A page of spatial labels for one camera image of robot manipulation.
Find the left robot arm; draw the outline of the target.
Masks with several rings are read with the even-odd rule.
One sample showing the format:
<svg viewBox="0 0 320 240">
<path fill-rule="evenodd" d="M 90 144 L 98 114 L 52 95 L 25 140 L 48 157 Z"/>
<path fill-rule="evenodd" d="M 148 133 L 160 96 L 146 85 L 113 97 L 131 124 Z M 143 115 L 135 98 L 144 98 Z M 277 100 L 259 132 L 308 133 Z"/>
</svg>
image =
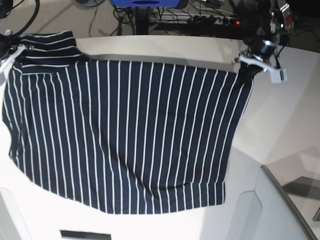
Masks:
<svg viewBox="0 0 320 240">
<path fill-rule="evenodd" d="M 286 81 L 287 71 L 281 67 L 277 48 L 293 27 L 290 5 L 285 0 L 240 0 L 238 4 L 230 0 L 229 4 L 241 22 L 255 20 L 257 24 L 255 35 L 243 39 L 246 49 L 232 60 L 240 64 L 240 80 L 249 83 L 258 73 L 269 72 L 272 83 Z"/>
</svg>

